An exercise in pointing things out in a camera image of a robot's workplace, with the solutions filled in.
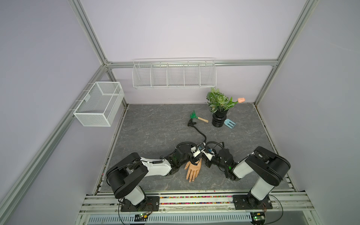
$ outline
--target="potted plant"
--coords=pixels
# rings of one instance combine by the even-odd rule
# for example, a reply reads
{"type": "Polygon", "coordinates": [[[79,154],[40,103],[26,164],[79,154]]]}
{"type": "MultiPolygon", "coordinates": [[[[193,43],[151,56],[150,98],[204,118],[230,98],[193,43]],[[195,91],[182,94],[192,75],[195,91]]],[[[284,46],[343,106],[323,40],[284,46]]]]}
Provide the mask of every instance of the potted plant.
{"type": "Polygon", "coordinates": [[[233,98],[226,97],[219,89],[211,88],[211,91],[206,96],[207,104],[212,112],[212,124],[215,127],[222,127],[226,120],[228,110],[235,106],[236,103],[242,103],[245,98],[238,98],[233,102],[233,98]]]}

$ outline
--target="white wire basket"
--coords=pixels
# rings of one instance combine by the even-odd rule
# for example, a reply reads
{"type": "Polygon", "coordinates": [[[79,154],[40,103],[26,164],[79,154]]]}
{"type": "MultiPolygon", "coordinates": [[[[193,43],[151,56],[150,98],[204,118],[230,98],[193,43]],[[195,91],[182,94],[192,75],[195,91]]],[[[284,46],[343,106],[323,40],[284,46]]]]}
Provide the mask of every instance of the white wire basket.
{"type": "Polygon", "coordinates": [[[132,82],[136,89],[215,87],[215,60],[134,63],[132,82]]]}
{"type": "Polygon", "coordinates": [[[119,82],[95,82],[74,115],[83,126],[110,127],[123,98],[119,82]]]}

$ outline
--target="gray marble surface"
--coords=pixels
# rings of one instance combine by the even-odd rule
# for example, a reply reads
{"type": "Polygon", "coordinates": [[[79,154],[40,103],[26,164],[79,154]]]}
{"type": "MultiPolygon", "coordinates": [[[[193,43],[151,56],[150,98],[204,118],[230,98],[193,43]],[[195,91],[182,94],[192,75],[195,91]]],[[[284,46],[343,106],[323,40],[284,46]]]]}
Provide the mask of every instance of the gray marble surface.
{"type": "MultiPolygon", "coordinates": [[[[252,103],[236,104],[229,110],[228,119],[237,122],[233,129],[225,125],[214,127],[207,104],[130,105],[110,167],[132,152],[138,152],[144,158],[158,159],[171,153],[180,142],[201,143],[203,136],[187,126],[193,110],[197,116],[209,120],[209,123],[205,123],[194,119],[197,122],[195,126],[207,136],[207,141],[225,142],[225,147],[230,149],[235,161],[251,154],[257,146],[272,150],[252,103]]],[[[252,172],[240,181],[231,181],[225,178],[224,172],[217,166],[208,168],[203,164],[198,177],[189,183],[184,167],[174,175],[145,177],[140,186],[144,191],[249,190],[258,179],[258,175],[252,172]]],[[[289,185],[283,181],[275,189],[289,189],[289,185]]],[[[101,192],[109,191],[111,188],[104,182],[101,192]]]]}

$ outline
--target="wooden handle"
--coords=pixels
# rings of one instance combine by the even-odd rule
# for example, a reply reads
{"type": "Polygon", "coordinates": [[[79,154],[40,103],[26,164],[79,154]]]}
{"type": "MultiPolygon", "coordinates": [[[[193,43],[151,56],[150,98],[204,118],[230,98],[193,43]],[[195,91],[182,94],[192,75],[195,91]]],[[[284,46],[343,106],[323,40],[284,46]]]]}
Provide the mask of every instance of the wooden handle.
{"type": "Polygon", "coordinates": [[[199,119],[199,120],[202,120],[202,121],[204,121],[204,122],[207,122],[207,123],[209,122],[208,120],[203,119],[203,118],[201,118],[201,117],[198,117],[198,119],[199,119]]]}

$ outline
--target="white wall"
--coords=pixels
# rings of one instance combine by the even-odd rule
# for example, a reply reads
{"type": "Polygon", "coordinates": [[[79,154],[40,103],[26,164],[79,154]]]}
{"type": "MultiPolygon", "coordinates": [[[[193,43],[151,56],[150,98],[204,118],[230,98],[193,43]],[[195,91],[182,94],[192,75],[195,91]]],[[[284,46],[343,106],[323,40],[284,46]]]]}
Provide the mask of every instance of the white wall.
{"type": "MultiPolygon", "coordinates": [[[[66,0],[0,1],[0,30],[2,200],[100,63],[66,0]]],[[[115,126],[75,121],[8,224],[73,224],[115,126]]]]}
{"type": "Polygon", "coordinates": [[[277,58],[305,0],[83,0],[109,61],[277,58]]]}
{"type": "MultiPolygon", "coordinates": [[[[217,88],[228,97],[246,98],[254,102],[271,66],[217,67],[217,88]]],[[[132,86],[132,69],[113,69],[130,104],[205,103],[210,88],[187,89],[135,89],[132,86]]]]}
{"type": "Polygon", "coordinates": [[[260,102],[290,173],[324,224],[360,202],[360,1],[320,1],[260,102]]]}

